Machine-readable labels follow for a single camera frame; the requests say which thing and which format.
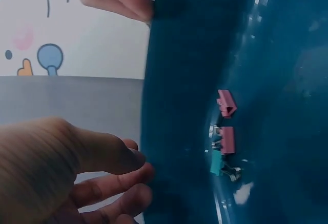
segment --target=pink cheek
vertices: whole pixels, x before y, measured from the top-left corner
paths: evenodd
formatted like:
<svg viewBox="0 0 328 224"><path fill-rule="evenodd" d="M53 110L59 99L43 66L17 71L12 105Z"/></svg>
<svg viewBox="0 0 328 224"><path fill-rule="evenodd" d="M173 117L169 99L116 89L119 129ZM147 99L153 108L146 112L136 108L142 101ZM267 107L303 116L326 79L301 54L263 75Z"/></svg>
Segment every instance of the pink cheek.
<svg viewBox="0 0 328 224"><path fill-rule="evenodd" d="M14 47L24 51L31 47L34 41L33 29L28 27L21 30L13 39Z"/></svg>

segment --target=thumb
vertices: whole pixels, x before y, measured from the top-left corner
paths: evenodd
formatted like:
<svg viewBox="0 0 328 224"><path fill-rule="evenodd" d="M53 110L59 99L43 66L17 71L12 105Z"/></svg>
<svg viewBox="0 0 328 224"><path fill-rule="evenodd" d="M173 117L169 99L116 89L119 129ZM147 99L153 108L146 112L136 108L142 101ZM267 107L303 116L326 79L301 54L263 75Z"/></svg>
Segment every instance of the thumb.
<svg viewBox="0 0 328 224"><path fill-rule="evenodd" d="M107 133L98 133L75 127L75 136L81 145L79 173L105 171L111 174L126 174L141 168L145 157L124 142Z"/></svg>

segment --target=fingernail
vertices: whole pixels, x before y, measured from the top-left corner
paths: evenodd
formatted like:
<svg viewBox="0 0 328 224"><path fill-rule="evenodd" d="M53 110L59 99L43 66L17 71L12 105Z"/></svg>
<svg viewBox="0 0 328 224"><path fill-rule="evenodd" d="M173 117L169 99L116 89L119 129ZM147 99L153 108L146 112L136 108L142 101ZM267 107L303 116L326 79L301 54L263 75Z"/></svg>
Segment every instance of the fingernail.
<svg viewBox="0 0 328 224"><path fill-rule="evenodd" d="M136 159L138 161L138 164L140 164L140 165L144 165L145 164L146 158L145 158L145 156L142 153L140 153L139 151L134 150L134 149L130 149L130 151L132 151L133 154L135 155L135 157L136 157Z"/></svg>

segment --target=pink binder clip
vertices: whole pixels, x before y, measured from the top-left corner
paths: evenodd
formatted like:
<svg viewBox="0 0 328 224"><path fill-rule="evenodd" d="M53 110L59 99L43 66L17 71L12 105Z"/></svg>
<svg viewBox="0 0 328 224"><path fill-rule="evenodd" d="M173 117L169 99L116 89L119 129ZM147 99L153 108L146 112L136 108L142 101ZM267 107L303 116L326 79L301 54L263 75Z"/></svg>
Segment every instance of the pink binder clip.
<svg viewBox="0 0 328 224"><path fill-rule="evenodd" d="M231 115L237 110L234 100L228 90L218 90L220 98L216 101L220 106L221 114L224 118L231 118Z"/></svg>
<svg viewBox="0 0 328 224"><path fill-rule="evenodd" d="M235 139L233 127L221 127L220 129L221 139L221 154L234 154L235 153Z"/></svg>

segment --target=gray surface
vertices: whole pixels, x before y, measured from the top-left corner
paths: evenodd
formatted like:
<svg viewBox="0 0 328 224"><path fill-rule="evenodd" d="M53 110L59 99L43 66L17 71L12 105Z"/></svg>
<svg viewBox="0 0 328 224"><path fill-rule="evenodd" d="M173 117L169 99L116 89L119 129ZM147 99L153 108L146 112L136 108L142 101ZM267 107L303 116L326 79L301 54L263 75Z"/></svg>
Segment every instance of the gray surface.
<svg viewBox="0 0 328 224"><path fill-rule="evenodd" d="M0 77L0 123L60 116L72 124L139 141L142 80L84 77ZM77 182L104 175L78 175ZM83 208L91 211L108 199ZM142 217L136 220L143 223Z"/></svg>

